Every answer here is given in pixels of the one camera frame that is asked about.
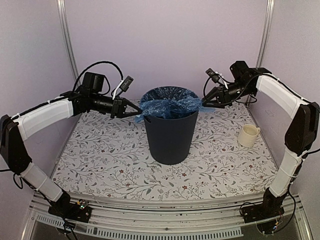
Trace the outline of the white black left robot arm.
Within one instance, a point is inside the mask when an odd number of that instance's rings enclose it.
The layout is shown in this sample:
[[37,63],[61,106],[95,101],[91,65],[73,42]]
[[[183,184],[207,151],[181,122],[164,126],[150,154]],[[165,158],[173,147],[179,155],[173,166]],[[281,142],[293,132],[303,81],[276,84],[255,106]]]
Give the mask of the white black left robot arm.
[[76,90],[64,92],[22,113],[0,118],[0,155],[8,169],[45,196],[63,217],[70,217],[75,211],[71,197],[50,179],[48,170],[42,170],[57,157],[58,146],[62,144],[49,135],[57,123],[90,111],[119,119],[142,112],[120,96],[133,82],[131,76],[120,81],[112,96],[101,92],[105,79],[104,75],[87,72]]

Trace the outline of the dark grey trash bin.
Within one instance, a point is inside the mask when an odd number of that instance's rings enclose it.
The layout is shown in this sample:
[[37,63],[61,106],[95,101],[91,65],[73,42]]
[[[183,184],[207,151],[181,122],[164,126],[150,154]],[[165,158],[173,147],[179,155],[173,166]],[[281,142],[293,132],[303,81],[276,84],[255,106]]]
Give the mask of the dark grey trash bin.
[[198,113],[199,110],[179,119],[144,117],[149,151],[154,160],[175,165],[187,158]]

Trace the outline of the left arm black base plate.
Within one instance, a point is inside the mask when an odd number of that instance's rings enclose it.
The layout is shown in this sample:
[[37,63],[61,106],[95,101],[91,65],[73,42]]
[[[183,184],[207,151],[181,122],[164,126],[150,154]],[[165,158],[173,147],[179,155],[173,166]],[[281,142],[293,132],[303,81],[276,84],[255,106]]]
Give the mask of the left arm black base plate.
[[82,200],[75,203],[67,200],[51,202],[48,213],[61,217],[62,219],[88,223],[92,215],[92,210],[93,209]]

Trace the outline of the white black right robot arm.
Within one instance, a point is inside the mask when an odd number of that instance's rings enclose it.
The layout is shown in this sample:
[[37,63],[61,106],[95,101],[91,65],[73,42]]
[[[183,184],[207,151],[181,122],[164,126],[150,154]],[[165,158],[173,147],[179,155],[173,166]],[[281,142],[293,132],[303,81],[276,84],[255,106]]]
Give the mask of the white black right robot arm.
[[265,190],[261,204],[247,203],[240,208],[244,220],[255,221],[284,213],[283,200],[290,195],[290,188],[317,138],[320,106],[298,95],[271,71],[264,67],[248,67],[238,60],[230,66],[233,82],[212,88],[202,98],[202,105],[225,108],[247,95],[262,92],[276,102],[290,117],[291,123],[284,136],[284,156],[275,179]]

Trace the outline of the blue plastic trash bag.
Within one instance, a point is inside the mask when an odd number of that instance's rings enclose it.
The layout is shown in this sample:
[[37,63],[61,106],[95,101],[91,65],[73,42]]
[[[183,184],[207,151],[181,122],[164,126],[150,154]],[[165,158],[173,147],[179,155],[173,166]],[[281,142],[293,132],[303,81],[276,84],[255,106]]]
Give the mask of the blue plastic trash bag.
[[203,108],[202,100],[191,90],[178,86],[161,86],[146,92],[140,99],[142,113],[135,117],[141,122],[145,117],[181,119]]

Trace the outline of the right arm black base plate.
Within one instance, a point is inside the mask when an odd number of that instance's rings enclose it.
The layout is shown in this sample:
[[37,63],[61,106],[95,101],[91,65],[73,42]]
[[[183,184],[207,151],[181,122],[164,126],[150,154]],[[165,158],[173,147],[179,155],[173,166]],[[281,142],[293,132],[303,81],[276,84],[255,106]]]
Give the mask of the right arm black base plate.
[[263,203],[255,204],[251,202],[244,202],[239,209],[240,215],[243,217],[245,223],[252,223],[269,218],[278,217],[285,213],[284,208],[276,206],[269,208]]

